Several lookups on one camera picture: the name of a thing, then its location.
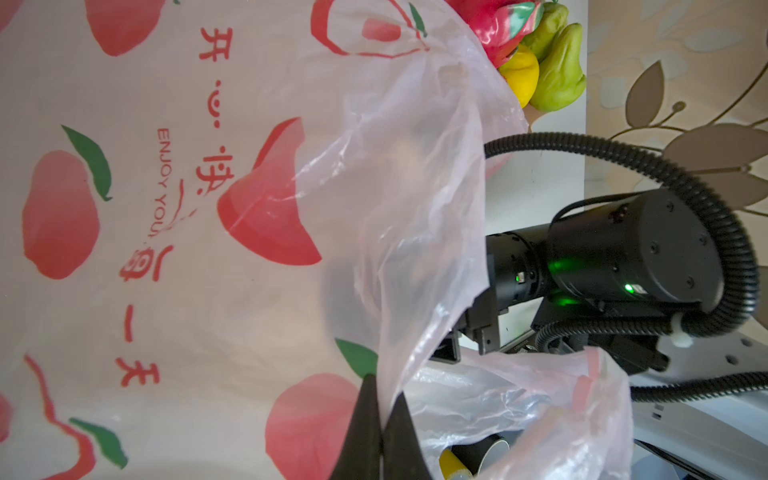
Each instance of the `green fruit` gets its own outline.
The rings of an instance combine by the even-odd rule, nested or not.
[[[552,52],[539,66],[538,85],[531,105],[539,111],[555,111],[576,101],[587,88],[579,54],[584,29],[572,23],[554,41]]]
[[[538,27],[520,42],[531,49],[539,63],[547,58],[555,37],[568,24],[568,7],[554,2],[546,2],[543,7],[544,16]]]

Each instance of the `plastic bag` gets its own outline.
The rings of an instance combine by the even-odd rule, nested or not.
[[[514,95],[439,0],[0,9],[3,479],[327,478],[487,286]]]
[[[478,478],[629,478],[632,411],[626,373],[603,350],[526,353],[430,362],[406,385],[432,472],[450,445],[522,430],[510,452]]]

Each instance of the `yellow lemon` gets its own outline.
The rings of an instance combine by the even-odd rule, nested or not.
[[[525,107],[533,97],[538,83],[538,60],[530,48],[519,45],[512,58],[498,69],[498,73],[507,81],[509,87]]]

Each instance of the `green leaf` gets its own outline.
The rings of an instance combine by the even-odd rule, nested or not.
[[[96,438],[96,442],[98,442],[98,446],[101,448],[101,454],[107,460],[120,467],[120,470],[128,465],[128,457],[123,453],[120,439],[111,430],[107,430],[99,425],[83,422],[74,417],[69,419],[69,422],[93,435]]]
[[[369,373],[371,375],[376,374],[376,363],[379,361],[379,356],[376,352],[367,349],[357,343],[347,342],[346,340],[336,339],[336,345],[341,350],[344,359],[349,366],[354,370],[358,377],[365,378]]]
[[[409,3],[408,5],[411,5],[411,15],[413,15],[413,23],[416,24],[416,29],[424,34],[424,38],[427,38],[427,31],[424,29],[422,16],[419,15],[419,11],[416,10],[416,7],[414,7],[412,3]]]
[[[61,126],[64,128],[64,132],[69,137],[69,141],[72,142],[72,146],[85,163],[88,164],[88,168],[91,169],[91,174],[94,177],[94,186],[96,191],[104,199],[109,201],[112,197],[107,197],[109,189],[112,186],[112,174],[109,171],[109,163],[104,156],[104,152],[101,151],[96,142],[86,137],[78,131],[72,130],[70,127]]]

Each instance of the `red chinese character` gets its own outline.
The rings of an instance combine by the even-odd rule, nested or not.
[[[226,151],[227,149],[224,148],[224,146],[219,148],[219,152],[222,154]],[[216,190],[218,187],[221,187],[222,185],[224,185],[227,182],[227,180],[229,180],[230,178],[234,178],[234,174],[230,171],[230,168],[224,165],[225,161],[230,161],[230,160],[232,160],[232,155],[216,155],[213,157],[203,157],[204,162],[219,162],[219,165],[218,165],[219,170],[224,170],[224,168],[226,168],[224,173],[217,174],[216,168],[213,165],[211,165],[208,175],[204,174],[203,171],[200,170],[200,167],[197,168],[197,178],[201,179],[202,181],[208,182],[208,188],[207,190],[205,190],[206,195]],[[197,189],[198,195],[202,195],[203,192],[204,191],[202,188]]]
[[[139,361],[134,362],[134,368],[126,365],[123,359],[115,359],[114,362],[117,363],[117,365],[126,372],[126,374],[123,376],[123,379],[120,381],[120,385],[123,387],[128,386],[128,384],[131,383],[131,380],[135,376],[139,377],[139,383],[141,385],[145,385],[147,383],[147,375],[152,375],[152,380],[154,381],[155,385],[160,383],[160,370],[157,369],[157,365],[154,363],[150,363],[149,368],[145,369]]]
[[[206,51],[205,53],[200,54],[200,60],[206,60],[208,58],[213,57],[214,61],[217,60],[217,56],[219,54],[224,55],[224,58],[227,60],[230,59],[230,44],[232,43],[232,28],[227,29],[227,33],[225,35],[222,35],[219,33],[218,28],[214,28],[214,34],[208,35],[208,33],[205,31],[205,28],[200,29],[200,33],[203,34],[203,38],[205,38],[205,41],[212,44],[214,46],[213,50]],[[219,42],[224,42],[224,46],[220,47]]]
[[[160,255],[157,256],[157,262],[154,264],[154,272],[152,272],[153,281],[157,282],[160,280],[160,269],[163,266],[163,258],[173,249],[173,245],[168,245],[160,251]],[[147,247],[146,250],[136,250],[128,263],[120,269],[118,275],[123,277],[124,282],[134,278],[141,278],[146,275],[152,267],[152,260],[154,260],[154,250],[152,250],[151,247]]]

